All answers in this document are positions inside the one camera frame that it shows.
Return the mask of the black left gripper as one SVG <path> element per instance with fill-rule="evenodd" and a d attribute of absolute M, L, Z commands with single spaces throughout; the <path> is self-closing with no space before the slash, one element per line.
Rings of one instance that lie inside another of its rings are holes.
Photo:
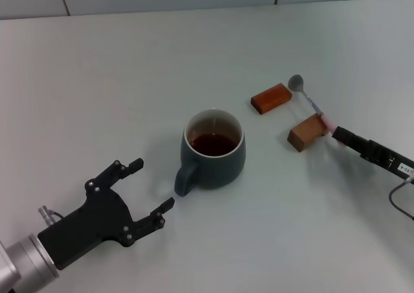
<path fill-rule="evenodd" d="M 148 216 L 133 221 L 125 202 L 111 188 L 144 167 L 141 158 L 129 165 L 115 160 L 97 177 L 85 183 L 87 199 L 52 226 L 38 233 L 38 239 L 58 270 L 67 268 L 83 255 L 105 241 L 130 247 L 135 241 L 164 227 L 163 215 L 174 206 L 169 198 Z"/>

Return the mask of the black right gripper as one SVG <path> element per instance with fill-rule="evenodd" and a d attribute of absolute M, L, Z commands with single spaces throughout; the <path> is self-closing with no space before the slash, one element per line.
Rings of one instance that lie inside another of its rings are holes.
<path fill-rule="evenodd" d="M 359 153 L 363 159 L 402 179 L 413 177 L 412 160 L 377 142 L 366 140 L 340 126 L 335 129 L 332 137 Z"/>

